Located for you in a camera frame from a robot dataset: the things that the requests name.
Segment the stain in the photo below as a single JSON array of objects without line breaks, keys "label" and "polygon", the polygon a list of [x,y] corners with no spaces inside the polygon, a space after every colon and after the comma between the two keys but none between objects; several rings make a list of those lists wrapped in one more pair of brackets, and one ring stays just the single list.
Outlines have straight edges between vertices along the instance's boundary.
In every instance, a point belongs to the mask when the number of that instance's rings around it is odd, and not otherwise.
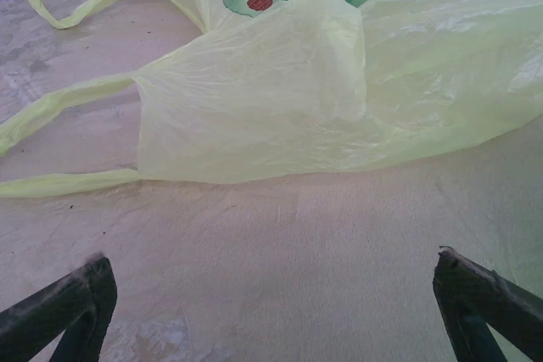
[{"label": "stain", "polygon": [[14,3],[13,5],[9,6],[11,7],[7,7],[7,11],[9,13],[6,13],[6,15],[8,16],[8,23],[10,25],[20,26],[23,21],[36,18],[34,10],[29,10],[28,8],[21,9],[19,3]]},{"label": "stain", "polygon": [[0,34],[0,43],[3,45],[8,45],[14,39],[13,34]]},{"label": "stain", "polygon": [[36,59],[29,67],[29,70],[31,73],[34,73],[34,72],[40,72],[40,71],[47,71],[48,68],[49,68],[49,65],[47,63],[45,63],[44,61],[41,61],[40,59]]},{"label": "stain", "polygon": [[41,39],[41,40],[33,40],[27,42],[22,47],[17,47],[11,50],[9,53],[6,53],[4,55],[0,54],[0,65],[6,64],[10,61],[16,61],[18,59],[23,58],[32,58],[36,55],[36,50],[40,50],[41,55],[43,56],[43,44],[47,42],[47,40]]}]

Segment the yellow plastic bag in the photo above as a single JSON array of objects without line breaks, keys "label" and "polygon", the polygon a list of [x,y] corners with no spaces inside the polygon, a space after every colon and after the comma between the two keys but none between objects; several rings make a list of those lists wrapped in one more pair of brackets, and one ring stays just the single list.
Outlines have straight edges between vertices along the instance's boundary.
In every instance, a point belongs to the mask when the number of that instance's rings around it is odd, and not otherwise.
[{"label": "yellow plastic bag", "polygon": [[371,170],[478,145],[543,111],[543,0],[196,3],[201,37],[0,126],[1,153],[60,110],[136,82],[137,170],[4,182],[0,196]]}]

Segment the beige floor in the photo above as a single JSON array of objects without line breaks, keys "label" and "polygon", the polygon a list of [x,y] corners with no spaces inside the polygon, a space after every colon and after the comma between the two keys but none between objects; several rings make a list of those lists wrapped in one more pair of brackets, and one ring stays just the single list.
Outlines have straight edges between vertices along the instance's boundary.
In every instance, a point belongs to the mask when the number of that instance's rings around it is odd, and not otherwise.
[{"label": "beige floor", "polygon": [[[80,1],[49,0],[56,15]],[[0,122],[198,34],[166,0],[125,0],[67,31],[0,3]],[[131,166],[138,115],[133,88],[69,109],[0,159],[0,181]],[[119,286],[105,361],[454,360],[431,286],[439,245],[543,296],[542,135],[537,120],[361,174],[2,200],[0,309],[104,251]]]}]

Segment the crumpled plastic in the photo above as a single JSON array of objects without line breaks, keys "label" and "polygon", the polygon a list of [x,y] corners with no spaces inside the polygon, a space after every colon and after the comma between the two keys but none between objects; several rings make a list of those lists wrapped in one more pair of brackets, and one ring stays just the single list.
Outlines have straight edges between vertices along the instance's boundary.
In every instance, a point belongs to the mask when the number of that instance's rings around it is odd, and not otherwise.
[{"label": "crumpled plastic", "polygon": [[373,170],[478,145],[543,111],[542,0],[194,1],[201,37],[0,126],[1,153],[136,82],[137,170],[9,181],[0,197]]}]

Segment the red avocado pit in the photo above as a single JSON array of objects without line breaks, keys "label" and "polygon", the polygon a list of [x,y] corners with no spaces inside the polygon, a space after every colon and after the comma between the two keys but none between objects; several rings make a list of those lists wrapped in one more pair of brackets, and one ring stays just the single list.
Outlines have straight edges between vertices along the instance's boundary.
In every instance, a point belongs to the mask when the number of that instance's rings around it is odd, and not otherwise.
[{"label": "red avocado pit", "polygon": [[247,6],[254,11],[267,10],[273,5],[273,0],[248,0]]}]

